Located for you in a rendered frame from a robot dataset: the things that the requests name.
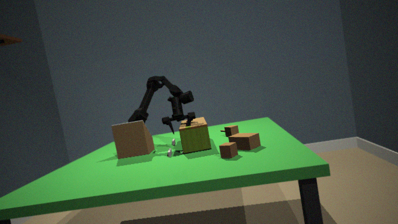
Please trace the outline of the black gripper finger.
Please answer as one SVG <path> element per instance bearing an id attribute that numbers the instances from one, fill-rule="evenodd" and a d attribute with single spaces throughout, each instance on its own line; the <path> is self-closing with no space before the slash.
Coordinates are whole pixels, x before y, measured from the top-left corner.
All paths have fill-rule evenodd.
<path id="1" fill-rule="evenodd" d="M 172 123 L 171 123 L 171 121 L 169 121 L 169 122 L 166 122 L 166 124 L 170 126 L 170 128 L 171 128 L 171 130 L 172 130 L 172 132 L 173 132 L 173 134 L 174 134 L 174 130 L 173 130 L 173 127 L 172 127 Z"/>
<path id="2" fill-rule="evenodd" d="M 190 123 L 191 123 L 191 121 L 193 120 L 193 118 L 191 117 L 191 118 L 187 118 L 187 121 L 188 121 L 188 126 L 190 126 Z"/>

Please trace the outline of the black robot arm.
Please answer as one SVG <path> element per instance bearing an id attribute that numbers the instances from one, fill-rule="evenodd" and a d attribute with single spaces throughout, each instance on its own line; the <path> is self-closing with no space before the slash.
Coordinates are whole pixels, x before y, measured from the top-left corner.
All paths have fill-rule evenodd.
<path id="1" fill-rule="evenodd" d="M 161 81 L 162 84 L 160 84 L 159 81 Z M 183 93 L 178 86 L 171 84 L 165 76 L 153 76 L 148 79 L 148 82 L 146 84 L 147 90 L 141 102 L 140 107 L 137 110 L 135 110 L 135 112 L 129 118 L 128 122 L 143 120 L 145 123 L 149 115 L 147 113 L 147 109 L 151 102 L 152 96 L 155 91 L 157 91 L 159 88 L 162 88 L 164 85 L 169 89 L 170 93 L 173 95 L 173 97 L 169 97 L 168 99 L 168 101 L 171 102 L 172 107 L 175 105 L 181 105 L 181 103 L 187 104 L 189 102 L 194 101 L 191 91 Z"/>

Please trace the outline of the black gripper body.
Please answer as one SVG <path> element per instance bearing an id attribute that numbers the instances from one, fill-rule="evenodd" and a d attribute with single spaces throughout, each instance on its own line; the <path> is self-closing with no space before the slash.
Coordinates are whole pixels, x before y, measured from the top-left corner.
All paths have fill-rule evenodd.
<path id="1" fill-rule="evenodd" d="M 172 111 L 173 111 L 174 117 L 173 117 L 173 118 L 163 117 L 163 118 L 162 118 L 162 123 L 163 123 L 163 124 L 166 124 L 166 122 L 174 121 L 174 120 L 186 119 L 186 118 L 191 118 L 191 117 L 192 117 L 193 119 L 196 118 L 194 112 L 188 113 L 188 115 L 183 115 L 183 108 L 182 108 L 182 105 L 175 105 L 175 106 L 173 106 L 173 107 L 172 107 Z M 176 119 L 176 118 L 177 118 L 177 119 Z"/>

